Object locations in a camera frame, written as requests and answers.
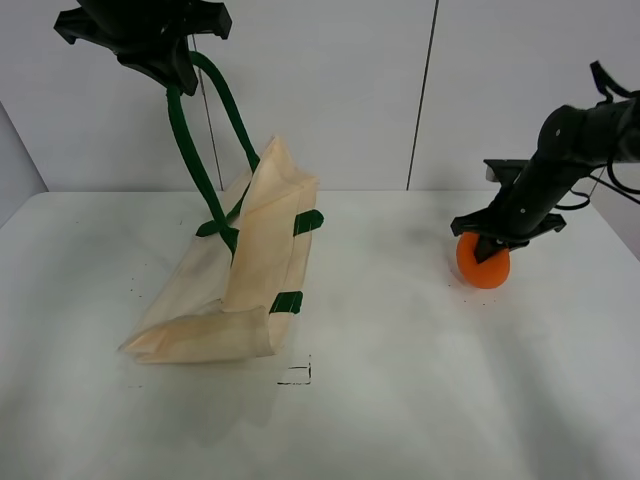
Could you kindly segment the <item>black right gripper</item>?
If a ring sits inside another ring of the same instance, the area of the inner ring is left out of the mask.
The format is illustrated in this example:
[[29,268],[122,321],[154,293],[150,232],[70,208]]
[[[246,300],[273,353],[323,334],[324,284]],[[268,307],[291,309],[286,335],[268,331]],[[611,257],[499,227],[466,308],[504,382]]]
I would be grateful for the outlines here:
[[566,226],[562,215],[552,212],[566,194],[564,166],[538,160],[486,159],[484,163],[487,177],[500,184],[498,193],[487,207],[451,222],[454,236],[481,235],[474,248],[478,264],[500,252],[498,241],[507,246],[526,245]]

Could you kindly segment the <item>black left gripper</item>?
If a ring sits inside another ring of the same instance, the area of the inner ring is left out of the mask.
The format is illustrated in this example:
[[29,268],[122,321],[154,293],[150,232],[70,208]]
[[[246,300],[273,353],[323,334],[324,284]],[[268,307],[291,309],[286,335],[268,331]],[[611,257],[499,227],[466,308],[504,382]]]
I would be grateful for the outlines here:
[[102,46],[121,65],[192,96],[198,80],[187,37],[213,34],[227,39],[231,16],[218,2],[84,0],[60,12],[54,30],[69,44],[84,40]]

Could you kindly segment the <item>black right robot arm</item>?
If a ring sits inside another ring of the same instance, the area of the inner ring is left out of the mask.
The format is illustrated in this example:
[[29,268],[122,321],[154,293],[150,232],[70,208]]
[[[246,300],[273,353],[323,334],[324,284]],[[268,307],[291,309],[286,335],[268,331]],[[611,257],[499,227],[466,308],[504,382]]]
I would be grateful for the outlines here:
[[454,236],[475,233],[501,248],[520,248],[566,222],[552,210],[581,179],[608,163],[639,161],[639,97],[589,109],[564,105],[545,120],[529,160],[486,159],[500,189],[481,210],[453,219]]

